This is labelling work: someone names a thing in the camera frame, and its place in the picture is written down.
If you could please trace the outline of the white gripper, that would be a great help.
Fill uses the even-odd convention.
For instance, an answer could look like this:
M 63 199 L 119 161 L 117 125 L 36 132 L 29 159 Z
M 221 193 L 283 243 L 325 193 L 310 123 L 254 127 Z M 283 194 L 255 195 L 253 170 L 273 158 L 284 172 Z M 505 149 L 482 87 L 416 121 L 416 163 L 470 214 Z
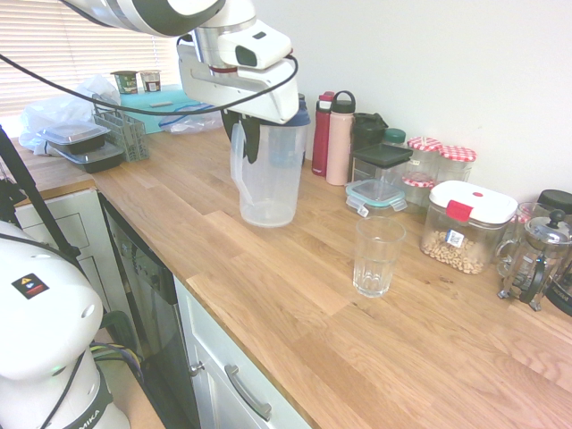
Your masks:
M 218 72 L 198 60 L 193 45 L 177 46 L 181 84 L 187 96 L 221 107 L 223 126 L 231 130 L 240 123 L 245 131 L 245 155 L 250 164 L 257 160 L 260 121 L 283 124 L 299 109 L 296 82 L 298 66 L 293 59 L 282 59 L 265 70 L 239 68 Z

